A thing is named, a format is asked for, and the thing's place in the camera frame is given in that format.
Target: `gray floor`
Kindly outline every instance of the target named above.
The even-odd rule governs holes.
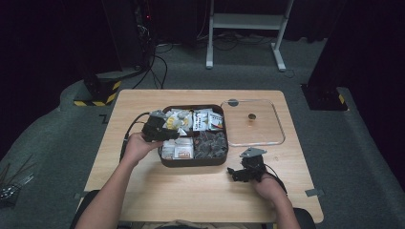
[[[229,44],[216,42],[225,48]],[[350,110],[311,111],[300,84],[307,83],[324,42],[284,41],[282,55],[288,70],[278,72],[268,43],[214,50],[214,68],[205,69],[206,49],[175,46],[159,53],[168,65],[165,89],[280,90],[288,107],[325,215],[318,228],[405,228],[405,198],[399,184],[375,147],[348,89],[339,88]],[[159,47],[158,52],[170,46]],[[154,71],[162,77],[157,59]],[[140,76],[122,81],[131,89]],[[0,162],[15,172],[32,155],[35,163],[16,179],[34,173],[14,208],[0,209],[0,228],[68,228],[106,129],[102,115],[114,108],[76,107],[73,98],[81,82],[61,93],[61,102],[38,118]],[[138,86],[154,89],[152,75]]]

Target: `black cable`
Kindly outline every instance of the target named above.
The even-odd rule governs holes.
[[[275,39],[274,37],[272,37],[272,38],[270,38],[269,40],[264,41],[266,38],[267,38],[267,37],[263,36],[263,37],[260,38],[258,41],[253,41],[253,42],[250,42],[250,41],[242,41],[242,39],[239,39],[239,44],[241,44],[241,45],[264,45],[264,44],[267,44],[267,43],[272,42],[272,41]]]
[[[174,45],[173,43],[170,43],[170,44],[167,44],[167,45],[170,45],[170,48],[169,48],[168,50],[161,51],[161,52],[156,52],[156,53],[157,53],[157,54],[160,54],[160,53],[169,52],[169,51],[173,50],[173,48],[175,47],[175,45]]]
[[[167,76],[167,63],[166,63],[166,61],[165,61],[163,58],[161,58],[160,56],[158,56],[158,55],[154,55],[154,56],[155,56],[157,59],[160,59],[161,61],[163,61],[163,64],[164,64],[164,67],[165,67],[163,80],[162,80],[161,83],[160,83],[160,88],[163,89],[164,81],[166,81],[166,76]]]
[[[205,1],[205,14],[203,17],[203,21],[202,21],[202,29],[200,30],[199,34],[197,35],[197,39],[200,37],[200,35],[203,33],[203,28],[205,26],[205,22],[206,22],[206,16],[208,15],[208,5],[210,2],[208,2],[208,0]]]
[[[270,166],[266,165],[266,167],[269,168],[271,171],[273,171],[274,175],[278,178],[278,175],[276,174],[276,172]]]
[[[128,131],[125,133],[125,137],[124,137],[124,139],[122,141],[122,148],[121,148],[121,154],[119,155],[119,161],[121,161],[122,158],[124,157],[126,145],[128,143],[129,132],[131,131],[131,129],[135,125],[135,123],[138,123],[138,120],[144,115],[149,115],[149,113],[142,113],[142,114],[138,115],[138,117],[135,118],[135,120],[129,126]]]
[[[238,44],[239,44],[238,37],[236,37],[235,34],[227,34],[227,35],[225,35],[225,36],[217,36],[217,37],[216,37],[215,39],[213,39],[213,40],[214,40],[214,41],[217,40],[218,37],[219,37],[219,40],[222,41],[222,42],[224,42],[224,43],[232,43],[232,42],[235,42],[235,44],[234,44],[232,47],[228,48],[228,49],[223,49],[223,48],[220,48],[220,47],[218,47],[218,46],[216,46],[216,45],[213,45],[213,47],[214,47],[215,49],[217,49],[217,50],[220,50],[220,51],[231,51],[231,50],[235,49],[235,48],[238,46]]]
[[[143,81],[143,79],[145,79],[146,75],[152,70],[152,66],[154,63],[155,63],[155,55],[153,55],[152,63],[149,64],[148,70],[143,75],[142,79],[132,89],[135,89]]]
[[[155,74],[155,72],[153,72],[153,70],[151,70],[151,73],[152,73],[152,75],[153,75],[153,82],[155,83],[155,88],[156,89],[158,89],[159,87],[158,87],[158,85],[157,85],[157,80],[158,80],[158,83],[159,83],[159,85],[160,85],[160,88],[162,88],[163,86],[161,85],[161,82],[160,82],[160,80],[158,79],[158,76]]]

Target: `tabletop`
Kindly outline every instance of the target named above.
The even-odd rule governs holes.
[[[85,191],[100,189],[116,169],[122,139],[133,120],[144,112],[172,105],[221,105],[229,99],[268,99],[274,104],[285,133],[280,145],[260,146],[267,150],[265,164],[285,183],[294,207],[310,212],[315,222],[323,220],[309,169],[289,114],[279,91],[236,90],[122,90],[101,141]],[[131,133],[140,132],[136,124]],[[226,168],[243,169],[239,155],[247,147],[229,147],[226,162],[217,166],[168,168],[161,164],[157,150],[150,152],[134,169],[120,220],[194,222],[272,222],[273,206],[267,204],[249,183],[234,182]]]

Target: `person's right hand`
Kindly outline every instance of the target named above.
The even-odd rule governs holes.
[[[135,167],[151,150],[163,145],[162,141],[146,142],[142,136],[143,133],[133,133],[129,136],[124,157],[121,162],[128,162]]]
[[[261,182],[256,179],[252,180],[252,184],[256,192],[267,200],[274,201],[278,198],[287,197],[280,184],[269,174],[263,174]]]

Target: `forearm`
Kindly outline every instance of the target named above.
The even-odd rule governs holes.
[[[287,196],[277,198],[273,201],[276,210],[277,228],[295,229],[300,228],[297,218],[295,217],[291,201]]]
[[[76,228],[117,228],[133,165],[121,163],[83,212]]]

